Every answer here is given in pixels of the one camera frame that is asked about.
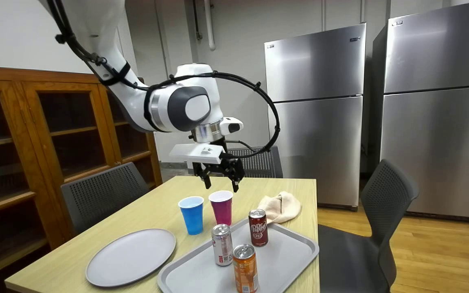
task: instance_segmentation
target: stainless steel refrigerator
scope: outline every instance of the stainless steel refrigerator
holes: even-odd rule
[[[392,17],[381,157],[420,188],[412,211],[469,218],[469,4]]]
[[[358,205],[365,32],[363,24],[265,42],[282,170],[314,177],[319,203]]]

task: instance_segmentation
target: chair back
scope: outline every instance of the chair back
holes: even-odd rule
[[[386,159],[379,161],[361,192],[361,203],[371,226],[371,239],[379,247],[379,266],[389,284],[396,280],[389,239],[415,197],[415,182]]]
[[[146,182],[133,162],[60,185],[71,224],[84,231],[137,197],[148,192]]]
[[[233,148],[229,153],[236,156],[249,154],[246,148]],[[283,177],[278,148],[272,146],[268,151],[242,157],[246,177]]]

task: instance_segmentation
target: table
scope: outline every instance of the table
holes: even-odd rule
[[[172,177],[49,252],[37,262],[11,275],[5,280],[6,286],[16,291],[104,291],[84,280],[88,262],[99,249],[114,239],[146,227],[161,227],[172,232],[177,239],[177,247],[168,262],[181,258],[194,247],[210,240],[208,231],[212,231],[215,224],[215,214],[212,206],[205,201],[203,232],[189,236],[177,208],[177,200],[185,195],[202,195],[207,198],[213,190],[231,188],[231,182],[225,177],[212,177],[212,183],[210,188],[205,188],[198,177]],[[242,179],[239,190],[233,198],[233,223],[244,219],[247,210],[257,206],[264,195],[277,195],[280,190],[291,192],[301,201],[301,213],[298,218],[283,226],[317,242],[314,179]],[[137,283],[114,288],[112,291],[158,291],[156,273],[151,273]],[[319,291],[317,258],[312,260],[311,265],[295,280],[288,291]]]

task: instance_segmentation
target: floor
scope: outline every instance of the floor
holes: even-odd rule
[[[361,210],[319,208],[317,221],[369,234]],[[405,216],[391,247],[397,263],[392,293],[469,293],[469,223]]]

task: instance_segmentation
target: blue cup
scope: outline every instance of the blue cup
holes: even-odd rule
[[[198,234],[203,229],[202,210],[203,198],[198,195],[185,197],[179,201],[187,234]]]

